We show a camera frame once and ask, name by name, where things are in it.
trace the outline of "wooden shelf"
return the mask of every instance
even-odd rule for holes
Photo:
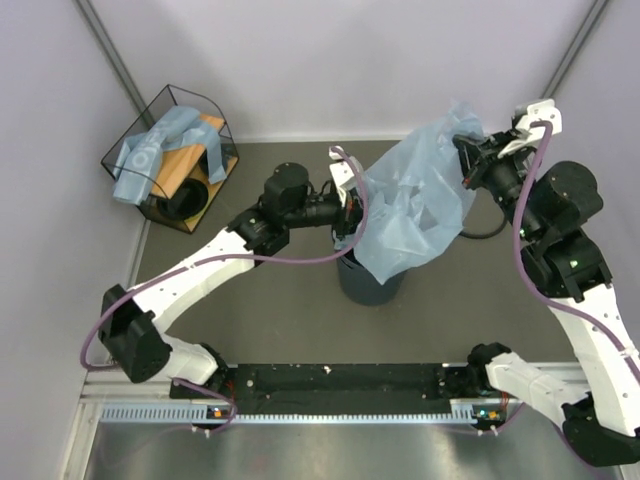
[[[200,119],[207,122],[217,131],[222,130],[222,127],[224,127],[224,119],[222,118],[212,117],[203,113],[200,115]],[[184,179],[189,177],[192,172],[199,171],[199,169],[194,170],[194,167],[204,151],[204,145],[198,144],[165,152],[162,156],[162,165],[160,166],[156,183],[151,189],[151,195],[159,198],[173,197],[182,182],[184,182]]]
[[[238,163],[238,157],[232,157],[229,159],[229,161],[227,162],[227,176],[229,176],[229,174],[231,173],[231,170],[235,168],[237,163]],[[218,195],[220,188],[222,188],[222,184],[227,180],[225,179],[225,180],[222,180],[221,182],[214,183],[213,185],[211,185],[209,183],[209,179],[207,178],[207,176],[204,174],[204,172],[200,167],[194,169],[193,172],[191,172],[191,175],[188,176],[188,178],[193,178],[194,180],[201,181],[207,186],[207,190],[209,191],[209,199],[207,200],[207,205],[202,210],[200,210],[196,215],[194,215],[191,218],[188,218],[184,222],[189,232],[193,232],[196,226],[198,225],[198,223],[200,223],[200,220],[202,220],[202,217],[204,216],[206,211],[209,209],[209,205],[211,205],[211,202],[213,202],[213,199],[215,198],[215,196]]]

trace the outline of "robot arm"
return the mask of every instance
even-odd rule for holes
[[[291,228],[331,225],[339,238],[355,232],[362,206],[354,173],[340,155],[330,156],[336,161],[330,165],[327,193],[315,192],[302,165],[278,166],[255,205],[196,253],[156,277],[165,278],[161,282],[149,282],[102,324],[100,341],[133,383],[182,378],[217,390],[227,370],[224,360],[207,345],[167,335],[173,322],[224,282],[260,265],[260,257],[284,248]],[[361,168],[355,159],[351,162]],[[102,311],[125,293],[120,285],[107,291]]]
[[[560,112],[553,100],[545,100],[516,111],[507,132],[453,139],[464,185],[488,189],[512,223],[527,158],[544,131],[531,127],[538,120],[551,122],[553,134],[561,131]],[[640,385],[633,373],[640,362],[618,312],[611,273],[581,228],[602,207],[591,172],[575,162],[559,162],[533,184],[519,232],[526,275],[560,321],[590,391],[543,374],[499,344],[474,348],[469,365],[480,388],[506,391],[538,410],[562,428],[587,462],[617,465],[640,460]],[[598,323],[586,321],[581,312]]]

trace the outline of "trash can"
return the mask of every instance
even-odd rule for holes
[[[338,258],[338,278],[344,294],[352,301],[368,307],[384,305],[393,300],[406,272],[401,272],[380,285],[369,271],[356,260],[353,250]]]

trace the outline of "white wall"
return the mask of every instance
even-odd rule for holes
[[[94,0],[147,100],[210,95],[241,140],[393,138],[537,98],[590,1]]]
[[[0,65],[0,478],[48,480],[142,224],[99,167],[135,115],[69,0],[4,2]]]
[[[549,162],[576,160],[598,179],[604,210],[585,230],[612,270],[618,303],[640,343],[640,3],[611,3],[556,99],[563,132],[553,137]]]

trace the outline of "shelf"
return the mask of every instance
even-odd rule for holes
[[[224,119],[222,118],[212,117],[211,115],[205,115],[203,113],[200,115],[200,119],[207,122],[217,131],[220,131],[222,127],[224,127]],[[158,198],[173,197],[184,179],[189,177],[189,174],[192,172],[195,172],[196,170],[199,171],[199,169],[194,170],[194,167],[198,163],[198,160],[204,151],[204,145],[197,144],[165,152],[162,156],[162,165],[160,166],[160,171],[156,177],[156,183],[151,189],[151,195]]]
[[[229,174],[235,168],[237,163],[238,163],[238,157],[232,157],[229,159],[227,163],[227,176],[229,176]],[[225,179],[225,180],[222,180],[221,182],[214,183],[213,185],[211,185],[209,183],[209,179],[207,178],[207,176],[204,174],[204,172],[200,167],[195,168],[191,172],[191,175],[188,175],[188,178],[193,178],[195,180],[201,181],[207,186],[207,190],[209,191],[209,199],[207,200],[207,205],[202,210],[200,210],[196,215],[194,215],[191,218],[188,218],[184,222],[189,232],[193,232],[196,226],[198,225],[198,223],[200,223],[200,220],[202,219],[204,214],[209,209],[209,206],[211,205],[211,202],[213,202],[213,199],[216,197],[216,195],[218,195],[220,188],[222,188],[222,184],[227,180]]]

